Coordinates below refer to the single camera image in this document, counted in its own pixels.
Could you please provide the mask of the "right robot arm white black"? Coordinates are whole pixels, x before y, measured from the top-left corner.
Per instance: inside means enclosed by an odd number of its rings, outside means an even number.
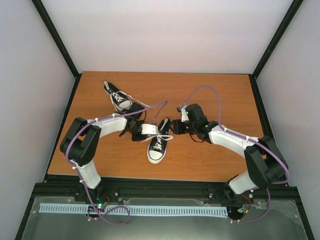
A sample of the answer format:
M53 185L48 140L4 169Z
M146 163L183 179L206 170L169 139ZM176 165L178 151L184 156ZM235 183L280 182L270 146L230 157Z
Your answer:
M198 142L222 146L245 159L247 171L227 182L227 189L235 195L254 189L267 189L288 175L289 168L275 141L269 136L248 136L231 130L217 121L208 121L197 104L177 108L181 118L172 121L176 135L197 136Z

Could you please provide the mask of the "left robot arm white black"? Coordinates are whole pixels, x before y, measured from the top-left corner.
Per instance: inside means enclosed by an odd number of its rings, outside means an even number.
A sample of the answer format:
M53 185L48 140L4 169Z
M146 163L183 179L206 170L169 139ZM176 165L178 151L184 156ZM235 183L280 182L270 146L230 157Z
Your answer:
M86 195L92 201L99 201L104 195L104 188L99 185L101 177L93 160L99 139L120 132L120 137L125 133L131 133L133 142L145 140L145 121L140 119L145 111L141 104L134 102L128 109L118 110L105 118L86 120L77 117L73 120L59 149L76 169L80 182L87 187Z

